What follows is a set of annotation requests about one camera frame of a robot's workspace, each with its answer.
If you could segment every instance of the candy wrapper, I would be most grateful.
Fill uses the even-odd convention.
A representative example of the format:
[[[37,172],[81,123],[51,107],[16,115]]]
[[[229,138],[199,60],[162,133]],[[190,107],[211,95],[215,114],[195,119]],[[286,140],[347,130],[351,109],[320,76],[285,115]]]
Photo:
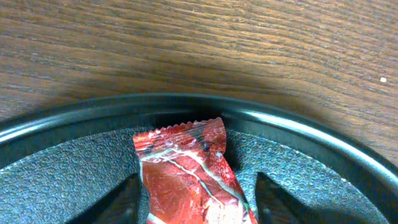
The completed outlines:
[[[133,137],[150,195],[147,223],[257,223],[223,157],[221,118]]]

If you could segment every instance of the wooden table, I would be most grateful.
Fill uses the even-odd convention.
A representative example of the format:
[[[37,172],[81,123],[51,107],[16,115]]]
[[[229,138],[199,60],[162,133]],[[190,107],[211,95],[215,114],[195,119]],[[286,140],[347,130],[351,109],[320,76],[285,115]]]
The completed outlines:
[[[398,2],[0,0],[0,119],[191,92],[316,119],[398,165]]]

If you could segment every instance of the black pan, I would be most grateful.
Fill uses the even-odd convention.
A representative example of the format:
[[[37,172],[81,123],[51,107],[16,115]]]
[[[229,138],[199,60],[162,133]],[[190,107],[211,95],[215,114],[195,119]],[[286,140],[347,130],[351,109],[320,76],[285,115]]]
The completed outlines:
[[[186,94],[87,100],[1,123],[0,222],[70,221],[138,172],[133,134],[217,116],[255,212],[263,172],[331,222],[398,223],[398,170],[367,146],[271,106]]]

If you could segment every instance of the textured black surface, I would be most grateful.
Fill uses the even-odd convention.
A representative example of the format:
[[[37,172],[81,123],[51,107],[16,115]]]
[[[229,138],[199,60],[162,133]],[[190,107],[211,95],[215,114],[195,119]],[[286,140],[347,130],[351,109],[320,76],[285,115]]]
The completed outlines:
[[[90,208],[139,165],[131,136],[152,127],[122,129],[71,140],[0,170],[1,223],[61,223]],[[228,130],[226,158],[251,208],[263,171],[303,203],[321,213],[387,223],[353,185],[322,163],[265,138]],[[140,223],[148,211],[142,190]]]

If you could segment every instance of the wood grain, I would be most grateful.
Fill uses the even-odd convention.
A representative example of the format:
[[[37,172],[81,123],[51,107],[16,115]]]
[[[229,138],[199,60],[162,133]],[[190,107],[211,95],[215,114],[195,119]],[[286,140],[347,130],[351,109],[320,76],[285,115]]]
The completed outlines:
[[[317,119],[398,165],[397,15],[388,0],[0,0],[0,119],[209,93]]]

